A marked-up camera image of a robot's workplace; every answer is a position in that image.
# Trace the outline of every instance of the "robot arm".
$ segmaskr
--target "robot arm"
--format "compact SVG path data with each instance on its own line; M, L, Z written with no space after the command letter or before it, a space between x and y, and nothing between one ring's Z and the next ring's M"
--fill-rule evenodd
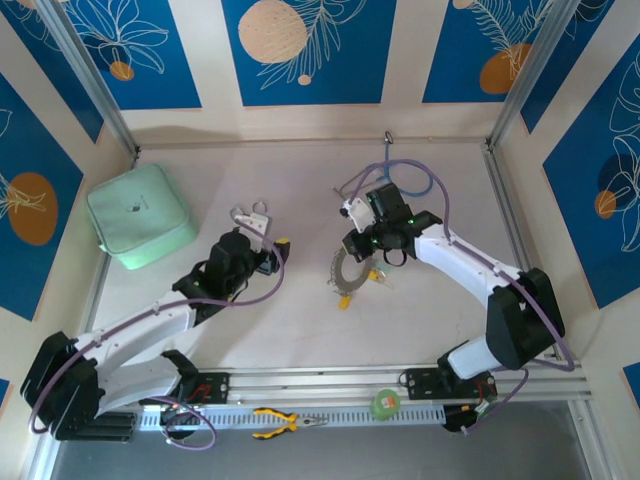
M456 385L498 367L519 369L553 345L554 339L538 315L500 273L522 285L564 336L553 288L544 272L536 268L522 272L491 258L452 232L447 237L442 221L432 213L413 215L393 183L369 192L367 199L368 205L362 201L345 202L341 210L356 225L343 240L348 253L360 262L376 250L401 250L405 257L441 270L487 310L485 335L457 346L439 359L442 388L455 390ZM463 252L453 240L485 262Z
M254 272L270 275L279 270L275 254L263 249L261 242L256 245L244 230L240 227L222 235L208 260L196 264L170 292L140 312L75 339L58 332L43 342L20 390L32 408L65 362L92 342L98 344L64 373L38 411L39 419L54 438L121 440L131 426L122 424L118 414L109 413L113 409L156 396L169 395L182 401L196 391L203 376L179 351L164 351L144 362L136 362L135 357L163 340L197 327L224 308L185 304L160 311L161 305L195 298L229 301ZM276 242L275 246L286 261L288 241ZM123 328L149 310L155 310L156 314ZM122 329L102 340L106 332L118 328Z

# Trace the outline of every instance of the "metal frame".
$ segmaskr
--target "metal frame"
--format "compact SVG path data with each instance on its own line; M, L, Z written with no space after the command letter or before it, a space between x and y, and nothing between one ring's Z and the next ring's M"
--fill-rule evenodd
M488 139L490 148L500 144L508 132L513 120L520 114L531 90L535 86L542 70L547 65L553 50L560 41L565 28L580 5L581 0L555 0L544 24L527 56L520 73L513 82L507 98L498 116L498 120Z
M128 149L132 157L137 158L139 147L136 145L110 91L106 87L102 76L96 68L82 40L64 13L58 0L35 0L38 11L47 28L60 46L65 58L69 61L74 72L87 89L92 100L113 129L118 139ZM524 225L519 221L522 212L515 202L516 196L508 181L508 174L504 171L504 159L501 158L499 147L510 125L522 108L535 82L538 80L546 62L551 56L562 33L568 24L580 0L556 1L547 21L542 26L536 48L534 48L525 62L520 75L514 82L513 88L504 104L504 108L494 126L491 135L486 139L482 148L486 167L491 183L501 209L503 220L509 235L510 243L518 265L530 268L533 265L530 252L531 245L527 244L528 237ZM455 141L457 143L481 142L482 139L425 139L425 143ZM216 147L229 144L216 144ZM87 304L84 321L85 329L90 329L95 317L104 278L109 260L105 256L96 275L91 301ZM255 369L255 370L226 370L231 373L229 385L229 404L224 411L236 415L248 411L249 408L263 406L268 402L275 408L315 409L320 411L327 408L362 409L367 407L371 398L383 388L395 390L410 408L420 410L429 409L436 405L460 403L464 399L455 401L431 402L409 401L406 389L398 383L400 374L407 368L425 367L425 365L395 365L378 367L343 367L343 368L286 368L286 369ZM623 475L614 459L612 449L602 434L602 426L594 412L591 391L584 372L579 363L572 373L532 365L530 380L523 387L521 393L514 397L517 402L539 401L567 401L583 452L593 478L621 480ZM504 371L496 374L496 382L500 396L504 396L519 382L521 373ZM221 411L220 406L211 407L212 414ZM157 416L158 407L145 407L142 419ZM146 427L158 428L149 423ZM34 461L27 469L27 478L47 478L55 462L59 444L50 436L43 437L34 448Z
M611 444L603 435L594 402L572 400L567 403L591 476L598 480L626 480Z
M96 108L135 161L140 148L64 8L58 0L35 0L35 5L44 25L49 29Z

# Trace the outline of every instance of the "wall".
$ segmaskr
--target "wall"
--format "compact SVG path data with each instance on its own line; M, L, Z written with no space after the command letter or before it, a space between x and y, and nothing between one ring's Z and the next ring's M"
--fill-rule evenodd
M582 359L605 429L629 478L640 475L640 412L622 367L640 360L640 291L597 308L542 165L640 34L639 19L636 0L616 0L532 134L518 119L501 148L539 262L554 283L569 345ZM586 147L593 140L584 135Z
M125 171L130 159L106 128L94 144L2 15L0 44L0 73L84 174L34 319L0 308L0 378L11 382L0 419L0 478L16 479L32 439L29 408L18 390L46 336L77 332L100 259L84 199L93 186Z
M171 11L160 14L166 1ZM89 24L103 27L90 14L79 15L76 3L64 5L143 146L379 138L387 129L405 137L486 137L542 23L538 20L548 12L538 6L549 5L547 0L505 0L507 7L513 6L516 22L529 5L539 10L533 12L538 15L535 26L507 40L491 38L498 29L481 32L488 24L480 4L503 14L498 15L500 31L509 27L506 10L496 10L499 4L488 0L350 0L338 7L322 0L161 0L157 8L149 0L136 0L125 9L138 5L136 18L153 23L147 27L152 33L144 36L126 32L136 42L146 42L146 56L141 57L139 43L118 40L114 51L104 39L87 34ZM121 4L110 3L110 8ZM302 12L301 5L308 6L307 16L292 17L291 6ZM298 54L300 62L285 75L280 68L288 68L287 52L308 41L314 9L327 8L333 15L344 7L354 13L356 5L362 9L348 22L323 23L316 49L304 58ZM243 24L254 7L259 14ZM117 24L117 15L112 17ZM286 31L272 31L272 22L291 18L283 21ZM295 18L307 22L302 30L295 28ZM239 34L245 27L249 35ZM251 37L252 32L263 36ZM275 53L265 53L269 42L280 42ZM514 71L501 49L518 52ZM300 65L306 63L317 65Z

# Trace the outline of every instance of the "pliers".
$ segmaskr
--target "pliers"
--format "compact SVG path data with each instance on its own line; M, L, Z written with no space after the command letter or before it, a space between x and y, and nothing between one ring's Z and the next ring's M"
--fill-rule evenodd
M269 433L254 433L253 438L258 440L270 440L278 435L282 435L287 432L296 432L300 427L318 427L326 425L327 421L324 418L315 417L301 417L297 413L282 413L273 408L256 408L253 413L255 415L273 415L287 422L283 427Z

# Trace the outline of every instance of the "mint green bag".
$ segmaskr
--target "mint green bag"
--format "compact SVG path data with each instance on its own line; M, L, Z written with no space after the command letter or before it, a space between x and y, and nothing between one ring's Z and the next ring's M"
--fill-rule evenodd
M198 236L187 202L160 165L136 168L99 185L87 203L100 248L129 270Z

